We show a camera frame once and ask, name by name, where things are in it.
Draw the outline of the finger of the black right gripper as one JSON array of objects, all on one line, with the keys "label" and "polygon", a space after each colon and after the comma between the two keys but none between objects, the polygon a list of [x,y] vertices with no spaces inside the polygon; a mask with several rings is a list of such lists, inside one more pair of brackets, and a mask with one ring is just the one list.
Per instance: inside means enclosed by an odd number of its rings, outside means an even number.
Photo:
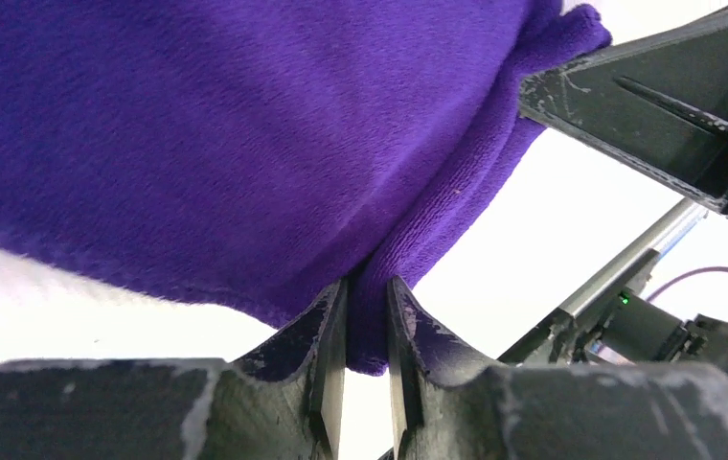
[{"label": "finger of the black right gripper", "polygon": [[728,7],[527,77],[520,110],[728,215]]}]

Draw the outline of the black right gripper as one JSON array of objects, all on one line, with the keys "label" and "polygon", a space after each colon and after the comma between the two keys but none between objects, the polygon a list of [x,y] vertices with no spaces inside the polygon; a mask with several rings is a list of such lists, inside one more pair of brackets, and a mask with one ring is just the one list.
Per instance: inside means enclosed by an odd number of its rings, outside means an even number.
[{"label": "black right gripper", "polygon": [[707,216],[681,199],[498,359],[528,363],[693,361],[728,376],[728,322],[681,320],[642,291],[657,263]]}]

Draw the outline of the purple towel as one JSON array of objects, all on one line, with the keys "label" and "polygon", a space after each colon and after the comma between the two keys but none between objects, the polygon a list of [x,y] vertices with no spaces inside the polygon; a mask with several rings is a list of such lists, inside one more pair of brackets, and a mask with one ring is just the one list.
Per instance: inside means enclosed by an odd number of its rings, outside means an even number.
[{"label": "purple towel", "polygon": [[0,248],[280,328],[350,281],[347,365],[609,45],[559,1],[0,1]]}]

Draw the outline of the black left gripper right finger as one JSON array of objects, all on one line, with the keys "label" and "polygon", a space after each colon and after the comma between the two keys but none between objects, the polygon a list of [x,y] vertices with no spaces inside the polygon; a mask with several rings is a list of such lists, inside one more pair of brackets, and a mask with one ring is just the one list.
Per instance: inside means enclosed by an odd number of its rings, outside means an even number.
[{"label": "black left gripper right finger", "polygon": [[707,364],[506,366],[387,287],[397,459],[728,459]]}]

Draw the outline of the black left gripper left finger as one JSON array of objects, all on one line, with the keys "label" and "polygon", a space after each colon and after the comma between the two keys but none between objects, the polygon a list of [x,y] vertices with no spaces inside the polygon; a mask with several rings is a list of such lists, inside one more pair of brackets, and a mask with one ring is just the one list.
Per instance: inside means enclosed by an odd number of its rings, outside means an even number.
[{"label": "black left gripper left finger", "polygon": [[347,286],[220,358],[0,364],[0,459],[333,459]]}]

